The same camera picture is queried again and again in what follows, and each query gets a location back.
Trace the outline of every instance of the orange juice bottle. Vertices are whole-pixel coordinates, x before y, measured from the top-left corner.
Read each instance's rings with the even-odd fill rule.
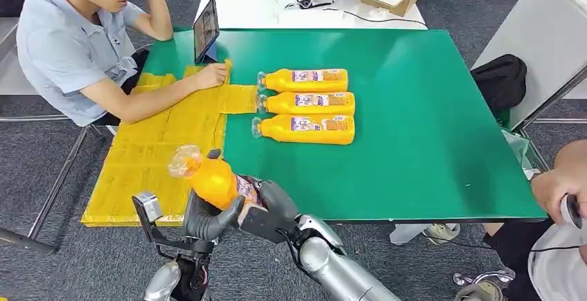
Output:
[[[279,142],[350,144],[354,138],[352,116],[334,114],[279,114],[271,119],[253,119],[253,137],[271,137]]]
[[[196,145],[178,148],[168,167],[173,177],[188,179],[198,196],[220,210],[227,209],[239,194],[246,202],[260,205],[253,185],[234,174],[226,161],[203,157]]]
[[[295,93],[282,92],[267,97],[259,95],[260,112],[276,114],[354,114],[354,95],[350,92]]]
[[[332,92],[347,91],[346,69],[317,69],[313,71],[290,71],[280,69],[275,73],[257,75],[259,90],[271,89],[278,92]]]

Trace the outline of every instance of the cardboard box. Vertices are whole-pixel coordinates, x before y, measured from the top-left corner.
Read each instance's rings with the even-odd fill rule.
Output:
[[[362,3],[365,5],[373,6],[375,8],[383,8],[386,9],[388,12],[395,14],[397,16],[403,17],[410,7],[416,3],[418,0],[403,0],[399,2],[396,6],[389,5],[387,3],[382,3],[377,0],[361,0]]]

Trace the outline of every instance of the man's arm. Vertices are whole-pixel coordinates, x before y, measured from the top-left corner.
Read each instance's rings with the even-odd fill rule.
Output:
[[[565,145],[554,160],[554,169],[532,179],[532,192],[557,224],[564,223],[560,207],[565,194],[577,196],[581,216],[587,219],[587,140]]]
[[[135,123],[168,109],[194,91],[218,86],[225,78],[224,64],[211,64],[181,81],[144,93],[126,95],[109,77],[86,86],[81,92],[121,121]]]
[[[173,37],[171,16],[165,0],[147,0],[150,14],[139,14],[132,28],[157,40],[169,40]]]

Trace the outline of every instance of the sneaker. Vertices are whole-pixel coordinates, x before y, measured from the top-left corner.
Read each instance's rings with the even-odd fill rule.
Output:
[[[455,301],[479,300],[479,301],[503,301],[503,292],[493,282],[488,280],[473,284],[461,289]]]
[[[423,236],[435,245],[444,244],[454,239],[459,233],[459,224],[432,224],[432,226],[422,232]]]

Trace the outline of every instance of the game controller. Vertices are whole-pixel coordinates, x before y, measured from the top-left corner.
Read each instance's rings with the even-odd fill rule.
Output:
[[[575,225],[579,229],[583,227],[583,219],[579,213],[577,196],[567,194],[563,197],[561,201],[561,213],[565,223]]]

